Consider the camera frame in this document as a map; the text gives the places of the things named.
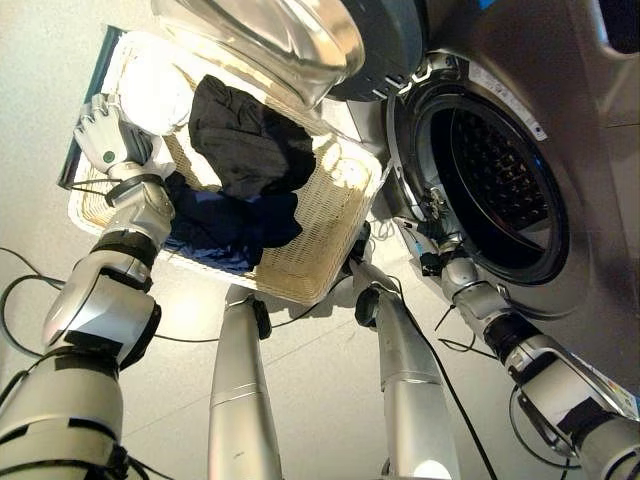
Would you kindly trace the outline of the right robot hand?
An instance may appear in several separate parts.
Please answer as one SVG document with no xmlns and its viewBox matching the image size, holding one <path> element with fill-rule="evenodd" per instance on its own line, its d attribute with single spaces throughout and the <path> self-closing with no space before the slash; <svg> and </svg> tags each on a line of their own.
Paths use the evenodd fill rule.
<svg viewBox="0 0 640 480">
<path fill-rule="evenodd" d="M 416 251 L 442 254 L 463 245 L 461 227 L 438 187 L 428 186 L 419 199 L 411 197 L 409 213 L 395 222 L 413 240 Z"/>
</svg>

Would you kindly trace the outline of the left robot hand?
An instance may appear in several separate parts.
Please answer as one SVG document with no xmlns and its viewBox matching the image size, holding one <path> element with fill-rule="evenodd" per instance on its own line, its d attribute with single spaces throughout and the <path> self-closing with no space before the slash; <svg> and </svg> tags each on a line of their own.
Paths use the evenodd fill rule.
<svg viewBox="0 0 640 480">
<path fill-rule="evenodd" d="M 92 167 L 108 176 L 121 165 L 144 167 L 154 152 L 152 136 L 124 119 L 114 95 L 93 95 L 82 106 L 73 136 Z"/>
</svg>

